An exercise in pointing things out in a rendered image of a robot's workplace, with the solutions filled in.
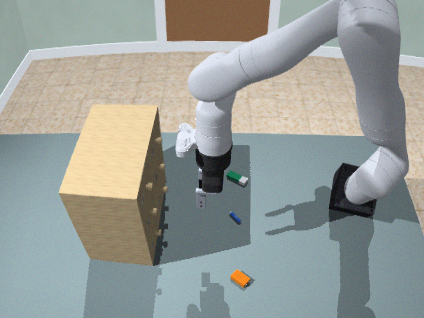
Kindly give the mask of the wooden drawer front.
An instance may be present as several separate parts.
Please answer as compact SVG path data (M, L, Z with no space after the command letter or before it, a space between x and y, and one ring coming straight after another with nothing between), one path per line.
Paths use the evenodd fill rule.
M153 167L157 152L158 144L162 144L162 138L160 137L160 128L159 128L159 118L158 113L156 114L152 135L149 143L149 155L150 155L150 162L151 162L151 169L153 173Z
M163 200L163 194L167 193L168 191L168 187L164 187L163 184L163 179L164 179L164 183L165 183L165 172L164 170L161 171L161 176L160 176L160 181L159 181L159 187L158 187L158 192L157 192L157 206L158 206L158 212L159 212L159 218L160 218L160 213L161 213L161 206L162 206L162 200ZM162 192L164 191L164 192Z
M156 160L155 160L155 165L154 165L154 170L153 170L153 182L154 182L156 195L157 195L161 170L165 170L165 164L162 164L162 162L163 162L162 145L159 144Z
M154 186L153 186L153 191L149 191L148 202L147 202L146 213L145 213L144 224L143 224L148 244L149 244L151 225L152 225L152 219L153 219L152 214L157 215L158 213L158 209L154 208L155 201L156 199L155 199Z
M144 220L148 193L149 191L153 191L153 183L151 183L151 178L152 178L152 174L151 174L151 168L150 168L150 161L149 161L149 155L147 154L144 170L142 174L140 189L138 193L138 198L137 198L140 212L141 212L142 221Z
M152 222L152 228L151 228L151 234L150 234L150 241L149 241L149 249L150 249L152 261L154 260L154 253L155 253L157 236L161 236L161 230L158 230L158 225L159 225L159 216L158 216L158 213L157 213L157 216L153 216L153 222ZM157 234L157 235L155 235L155 234Z

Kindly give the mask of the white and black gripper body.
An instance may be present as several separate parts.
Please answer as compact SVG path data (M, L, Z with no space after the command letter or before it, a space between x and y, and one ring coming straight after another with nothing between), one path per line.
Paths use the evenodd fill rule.
M224 170L231 162L232 130L220 137L202 135L196 128L183 123L179 126L176 155L187 157L196 150L196 163L202 169L202 190L220 193L223 189Z

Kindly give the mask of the light wooden chest of drawers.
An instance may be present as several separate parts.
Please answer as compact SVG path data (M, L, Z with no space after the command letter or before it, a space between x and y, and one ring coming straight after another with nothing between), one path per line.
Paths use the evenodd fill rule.
M153 266L137 198L157 113L91 107L59 190L90 259Z

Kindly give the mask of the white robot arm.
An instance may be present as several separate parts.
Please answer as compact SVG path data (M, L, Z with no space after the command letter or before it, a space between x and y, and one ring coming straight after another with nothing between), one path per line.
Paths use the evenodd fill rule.
M382 145L345 182L347 199L363 204L387 197L409 171L395 0L330 0L229 54L210 55L191 72L188 89L200 100L197 130L223 136L231 129L237 91L290 70L336 37L354 81L361 130L370 142Z

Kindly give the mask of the orange rectangular block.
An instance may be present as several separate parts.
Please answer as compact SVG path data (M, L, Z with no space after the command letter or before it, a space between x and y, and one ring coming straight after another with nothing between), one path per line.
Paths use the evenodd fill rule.
M244 275L239 270L236 270L232 275L231 279L243 288L250 282L250 278Z

